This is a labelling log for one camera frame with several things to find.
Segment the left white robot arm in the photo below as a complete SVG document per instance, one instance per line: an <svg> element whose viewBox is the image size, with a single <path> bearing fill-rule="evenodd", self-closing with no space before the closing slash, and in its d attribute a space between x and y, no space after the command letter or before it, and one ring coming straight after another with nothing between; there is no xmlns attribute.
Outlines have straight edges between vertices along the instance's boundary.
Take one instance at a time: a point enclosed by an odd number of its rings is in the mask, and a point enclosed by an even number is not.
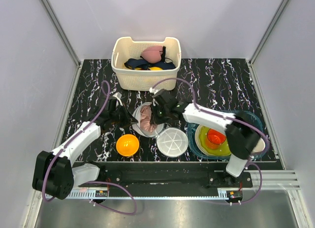
<svg viewBox="0 0 315 228"><path fill-rule="evenodd" d="M104 100L64 143L50 152L41 151L37 155L32 188L44 195L65 199L74 187L89 181L97 187L102 186L106 174L101 166L85 163L74 167L75 161L108 127L117 125L123 128L137 123L138 120L117 98Z"/></svg>

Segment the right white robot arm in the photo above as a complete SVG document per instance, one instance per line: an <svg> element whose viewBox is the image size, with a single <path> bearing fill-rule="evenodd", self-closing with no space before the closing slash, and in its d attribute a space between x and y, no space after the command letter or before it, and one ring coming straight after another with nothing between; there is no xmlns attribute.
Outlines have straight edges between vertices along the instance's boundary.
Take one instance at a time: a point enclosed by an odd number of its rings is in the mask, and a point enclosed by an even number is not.
<svg viewBox="0 0 315 228"><path fill-rule="evenodd" d="M150 88L153 95L153 124L179 120L198 124L223 134L231 151L224 183L230 187L241 181L241 173L255 155L264 153L270 143L261 130L249 123L250 115L244 111L226 113L202 107L187 100L178 100L165 89Z"/></svg>

